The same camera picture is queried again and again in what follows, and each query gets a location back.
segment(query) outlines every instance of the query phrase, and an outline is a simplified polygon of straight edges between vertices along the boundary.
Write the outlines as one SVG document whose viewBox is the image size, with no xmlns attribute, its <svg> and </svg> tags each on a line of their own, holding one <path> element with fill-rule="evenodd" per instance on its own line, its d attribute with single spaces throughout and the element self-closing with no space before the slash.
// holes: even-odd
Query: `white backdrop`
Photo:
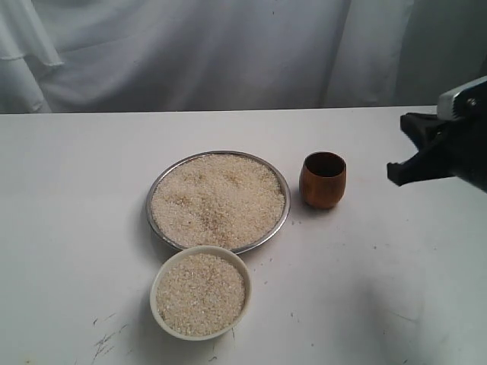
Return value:
<svg viewBox="0 0 487 365">
<path fill-rule="evenodd" d="M 486 18 L 482 0 L 2 0 L 0 111 L 431 104 L 479 76 Z"/>
</svg>

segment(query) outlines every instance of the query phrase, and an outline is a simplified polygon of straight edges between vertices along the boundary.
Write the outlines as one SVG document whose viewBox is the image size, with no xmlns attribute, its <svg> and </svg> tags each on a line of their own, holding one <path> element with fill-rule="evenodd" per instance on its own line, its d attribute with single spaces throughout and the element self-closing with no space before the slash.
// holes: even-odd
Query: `copper cup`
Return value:
<svg viewBox="0 0 487 365">
<path fill-rule="evenodd" d="M 299 179 L 299 192 L 312 207 L 334 207 L 345 192 L 347 165 L 338 155 L 317 152 L 306 157 Z"/>
</svg>

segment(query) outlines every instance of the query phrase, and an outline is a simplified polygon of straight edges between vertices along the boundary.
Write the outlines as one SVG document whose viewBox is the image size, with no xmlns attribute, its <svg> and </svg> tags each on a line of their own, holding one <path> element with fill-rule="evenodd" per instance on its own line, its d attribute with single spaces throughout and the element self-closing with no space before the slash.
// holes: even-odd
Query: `stainless steel plate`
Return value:
<svg viewBox="0 0 487 365">
<path fill-rule="evenodd" d="M 195 160 L 196 158 L 200 158 L 203 156 L 208 156 L 210 154 L 234 154 L 237 156 L 242 156 L 246 158 L 250 158 L 251 160 L 255 160 L 259 163 L 261 163 L 264 166 L 267 166 L 277 177 L 279 181 L 279 185 L 281 186 L 281 192 L 284 195 L 284 209 L 282 210 L 282 215 L 279 218 L 278 222 L 275 224 L 275 226 L 260 240 L 251 243 L 246 246 L 239 247 L 237 249 L 232 249 L 231 251 L 236 253 L 237 255 L 241 254 L 242 252 L 249 251 L 250 249 L 255 249 L 257 246 L 262 245 L 264 242 L 269 240 L 272 236 L 274 236 L 277 231 L 282 227 L 284 224 L 286 218 L 288 217 L 289 214 L 289 208 L 291 207 L 291 194 L 289 192 L 289 186 L 286 183 L 286 180 L 284 176 L 277 171 L 277 169 L 271 165 L 269 162 L 263 160 L 262 158 L 258 158 L 256 156 L 253 156 L 252 154 L 246 154 L 244 152 L 237 152 L 237 151 L 209 151 L 209 152 L 203 152 L 201 154 L 195 154 L 193 156 L 189 156 L 179 162 L 176 162 L 173 166 L 169 167 L 167 170 L 165 170 L 152 184 L 151 189 L 149 190 L 149 193 L 147 195 L 147 200 L 145 202 L 145 210 L 147 212 L 147 218 L 149 221 L 149 224 L 151 225 L 152 230 L 155 232 L 155 234 L 161 238 L 165 243 L 167 243 L 169 246 L 172 248 L 181 251 L 183 249 L 186 249 L 187 247 L 181 246 L 179 243 L 174 242 L 172 239 L 167 237 L 163 232 L 159 230 L 159 227 L 155 223 L 154 217 L 152 217 L 152 210 L 151 210 L 151 202 L 152 202 L 152 196 L 154 195 L 155 189 L 158 187 L 158 184 L 161 182 L 161 180 L 167 176 L 171 171 L 176 169 L 178 166 L 189 162 L 191 160 Z"/>
</svg>

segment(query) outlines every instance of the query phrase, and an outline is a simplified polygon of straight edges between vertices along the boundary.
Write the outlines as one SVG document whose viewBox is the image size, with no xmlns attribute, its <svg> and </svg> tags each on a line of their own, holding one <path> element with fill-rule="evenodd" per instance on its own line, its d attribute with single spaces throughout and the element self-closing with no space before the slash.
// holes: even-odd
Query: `rice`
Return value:
<svg viewBox="0 0 487 365">
<path fill-rule="evenodd" d="M 200 337 L 231 325 L 245 301 L 244 279 L 215 255 L 187 256 L 163 277 L 156 293 L 158 311 L 174 331 Z"/>
<path fill-rule="evenodd" d="M 265 236 L 278 222 L 284 195 L 261 163 L 232 154 L 191 160 L 165 176 L 151 211 L 159 230 L 181 246 L 236 249 Z"/>
</svg>

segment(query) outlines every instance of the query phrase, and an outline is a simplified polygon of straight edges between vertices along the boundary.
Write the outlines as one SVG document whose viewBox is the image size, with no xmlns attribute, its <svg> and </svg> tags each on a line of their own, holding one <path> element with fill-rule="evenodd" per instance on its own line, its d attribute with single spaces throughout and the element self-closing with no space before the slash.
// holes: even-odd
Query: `white table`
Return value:
<svg viewBox="0 0 487 365">
<path fill-rule="evenodd" d="M 408 111 L 433 109 L 0 116 L 0 363 L 485 363 L 487 195 L 457 178 L 387 180 L 387 162 L 415 153 Z M 218 149 L 274 164 L 291 213 L 242 256 L 254 292 L 234 336 L 187 343 L 149 311 L 172 252 L 144 199 L 167 166 Z M 296 192 L 321 150 L 348 164 L 329 213 Z"/>
</svg>

